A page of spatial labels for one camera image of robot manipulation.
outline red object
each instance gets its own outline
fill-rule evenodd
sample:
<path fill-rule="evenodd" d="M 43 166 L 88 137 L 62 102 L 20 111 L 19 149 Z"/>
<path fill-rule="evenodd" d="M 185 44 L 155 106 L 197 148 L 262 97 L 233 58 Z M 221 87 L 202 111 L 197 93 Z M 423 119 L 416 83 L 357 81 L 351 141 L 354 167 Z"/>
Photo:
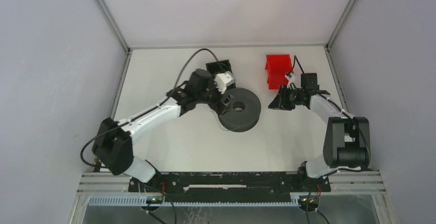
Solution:
<path fill-rule="evenodd" d="M 165 194 L 165 182 L 161 182 L 159 185 L 162 185 L 162 193 Z"/>
<path fill-rule="evenodd" d="M 268 54 L 265 69 L 268 71 L 266 83 L 269 89 L 279 89 L 281 85 L 286 85 L 285 74 L 292 69 L 289 54 Z"/>

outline glass panel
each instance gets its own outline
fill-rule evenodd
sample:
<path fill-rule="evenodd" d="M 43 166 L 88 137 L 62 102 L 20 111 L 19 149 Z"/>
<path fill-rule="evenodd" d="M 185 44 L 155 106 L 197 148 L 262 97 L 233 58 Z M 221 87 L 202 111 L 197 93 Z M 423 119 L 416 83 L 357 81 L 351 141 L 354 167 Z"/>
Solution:
<path fill-rule="evenodd" d="M 307 223 L 305 212 L 297 207 L 176 207 L 177 223 L 192 224 L 290 224 Z M 379 224 L 371 195 L 321 196 L 319 210 L 330 223 Z M 153 212 L 167 224 L 174 223 L 171 207 Z M 317 213 L 309 213 L 312 224 L 325 224 Z M 86 224 L 159 223 L 138 207 L 89 206 Z"/>

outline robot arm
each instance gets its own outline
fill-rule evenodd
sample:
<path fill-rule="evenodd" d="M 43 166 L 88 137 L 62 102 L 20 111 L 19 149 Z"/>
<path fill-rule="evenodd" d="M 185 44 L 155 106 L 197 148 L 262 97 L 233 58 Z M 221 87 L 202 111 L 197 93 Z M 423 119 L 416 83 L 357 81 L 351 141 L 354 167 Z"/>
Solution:
<path fill-rule="evenodd" d="M 307 161 L 307 176 L 319 178 L 337 170 L 361 170 L 370 161 L 369 122 L 355 117 L 330 100 L 326 90 L 319 90 L 316 73 L 301 75 L 301 88 L 282 85 L 268 108 L 293 110 L 305 105 L 327 124 L 322 155 Z"/>
<path fill-rule="evenodd" d="M 197 69 L 189 81 L 169 91 L 158 104 L 126 119 L 102 121 L 93 145 L 94 154 L 114 174 L 127 174 L 148 182 L 156 173 L 146 161 L 133 155 L 133 144 L 155 127 L 193 110 L 197 104 L 208 104 L 218 115 L 228 110 L 229 100 L 222 100 L 227 86 L 234 82 L 230 72 L 211 73 Z"/>

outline black spool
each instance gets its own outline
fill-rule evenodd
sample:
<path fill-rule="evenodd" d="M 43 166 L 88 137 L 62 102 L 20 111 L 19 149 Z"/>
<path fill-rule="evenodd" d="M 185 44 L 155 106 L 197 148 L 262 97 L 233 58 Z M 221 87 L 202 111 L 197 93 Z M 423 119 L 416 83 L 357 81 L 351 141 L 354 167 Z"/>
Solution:
<path fill-rule="evenodd" d="M 233 88 L 227 90 L 223 100 L 232 95 L 230 110 L 219 117 L 223 127 L 232 132 L 246 132 L 253 128 L 260 116 L 261 104 L 259 98 L 248 89 Z"/>

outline white tabletop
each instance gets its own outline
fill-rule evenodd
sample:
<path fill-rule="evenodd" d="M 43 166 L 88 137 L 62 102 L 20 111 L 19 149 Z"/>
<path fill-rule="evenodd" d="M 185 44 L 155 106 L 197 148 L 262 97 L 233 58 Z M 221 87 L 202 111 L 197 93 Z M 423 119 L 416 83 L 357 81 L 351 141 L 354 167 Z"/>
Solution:
<path fill-rule="evenodd" d="M 197 49 L 136 49 L 116 110 L 115 119 L 154 105 L 171 90 L 186 60 Z M 229 59 L 237 87 L 253 91 L 260 99 L 259 122 L 243 133 L 226 132 L 207 105 L 169 121 L 146 134 L 134 154 L 148 159 L 160 171 L 295 171 L 305 160 L 322 153 L 326 125 L 305 106 L 293 111 L 268 109 L 277 90 L 266 84 L 267 54 L 297 55 L 305 72 L 316 72 L 318 84 L 339 96 L 321 46 L 211 48 L 218 59 Z M 212 62 L 208 52 L 199 53 L 180 80 L 187 80 L 196 68 Z M 296 74 L 301 71 L 296 66 Z"/>

